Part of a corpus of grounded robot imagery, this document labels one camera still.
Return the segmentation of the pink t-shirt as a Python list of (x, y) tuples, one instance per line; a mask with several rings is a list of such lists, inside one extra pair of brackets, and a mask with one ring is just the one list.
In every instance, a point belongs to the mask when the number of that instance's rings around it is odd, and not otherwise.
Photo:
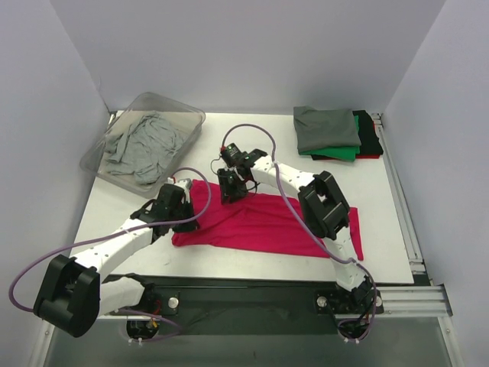
[(212, 193), (206, 212), (197, 219), (199, 229), (175, 233), (176, 247), (212, 245), (253, 252), (328, 258), (293, 217), (283, 198), (256, 193), (235, 203), (222, 204), (219, 186), (194, 180), (193, 207), (201, 211)]

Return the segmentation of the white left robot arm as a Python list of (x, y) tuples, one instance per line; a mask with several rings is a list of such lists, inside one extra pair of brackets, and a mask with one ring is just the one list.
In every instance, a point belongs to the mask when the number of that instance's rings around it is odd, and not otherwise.
[(136, 274), (115, 281), (107, 277), (140, 250), (171, 229), (198, 229), (193, 218), (190, 179), (164, 184), (157, 197), (133, 212), (122, 224), (121, 235), (68, 258), (58, 255), (47, 266), (34, 302), (37, 317), (73, 337), (85, 334), (101, 315), (130, 308), (136, 314), (156, 314), (161, 303), (154, 285)]

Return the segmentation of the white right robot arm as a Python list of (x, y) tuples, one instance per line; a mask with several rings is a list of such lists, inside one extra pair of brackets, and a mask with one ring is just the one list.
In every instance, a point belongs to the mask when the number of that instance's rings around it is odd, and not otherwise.
[(355, 312), (366, 301), (377, 301), (376, 284), (360, 264), (351, 238), (351, 208), (332, 174), (300, 171), (262, 150), (248, 153), (234, 144), (221, 147), (220, 158), (226, 165), (217, 171), (222, 203), (245, 198), (249, 182), (278, 189), (294, 218), (332, 261), (342, 309)]

